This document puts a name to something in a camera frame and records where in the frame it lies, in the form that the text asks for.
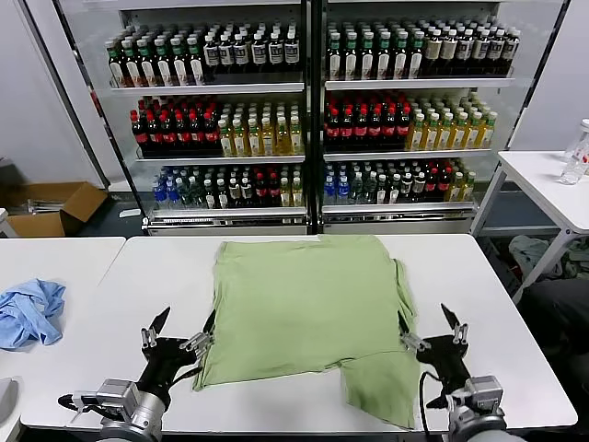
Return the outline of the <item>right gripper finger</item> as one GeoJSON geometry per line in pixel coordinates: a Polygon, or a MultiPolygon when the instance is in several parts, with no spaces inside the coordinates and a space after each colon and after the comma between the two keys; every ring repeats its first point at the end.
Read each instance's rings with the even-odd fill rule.
{"type": "Polygon", "coordinates": [[[406,347],[416,352],[422,352],[424,350],[423,340],[410,331],[409,325],[400,312],[398,312],[398,327],[399,339],[406,347]]]}
{"type": "Polygon", "coordinates": [[[441,309],[446,321],[453,330],[453,344],[467,344],[468,324],[461,322],[456,313],[450,310],[444,303],[441,304],[441,309]]]}

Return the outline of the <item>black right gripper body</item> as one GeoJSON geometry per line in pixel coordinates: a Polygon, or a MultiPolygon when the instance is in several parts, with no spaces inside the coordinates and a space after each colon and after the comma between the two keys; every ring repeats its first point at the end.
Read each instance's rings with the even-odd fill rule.
{"type": "Polygon", "coordinates": [[[454,392],[462,389],[470,378],[464,363],[468,344],[454,343],[450,335],[435,336],[424,339],[425,346],[417,351],[417,359],[431,365],[443,385],[443,392],[454,392]]]}

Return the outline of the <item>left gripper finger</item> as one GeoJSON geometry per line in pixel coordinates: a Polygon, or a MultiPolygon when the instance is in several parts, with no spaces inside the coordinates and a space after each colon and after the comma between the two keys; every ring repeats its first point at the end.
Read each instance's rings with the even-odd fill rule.
{"type": "Polygon", "coordinates": [[[180,345],[180,349],[193,353],[196,357],[202,357],[214,341],[215,310],[211,312],[205,322],[202,331],[196,333],[188,341],[180,345]]]}
{"type": "Polygon", "coordinates": [[[140,333],[142,346],[156,345],[156,339],[167,321],[169,312],[170,307],[165,308],[161,313],[154,317],[151,324],[147,328],[141,329],[140,333]]]}

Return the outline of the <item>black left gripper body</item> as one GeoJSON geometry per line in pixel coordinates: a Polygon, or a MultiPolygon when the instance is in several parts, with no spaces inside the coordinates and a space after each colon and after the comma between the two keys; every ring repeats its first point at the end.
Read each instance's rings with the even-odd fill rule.
{"type": "Polygon", "coordinates": [[[147,365],[136,382],[141,392],[168,399],[169,390],[185,378],[202,371],[197,355],[189,351],[187,338],[157,338],[155,346],[142,350],[147,365]]]}

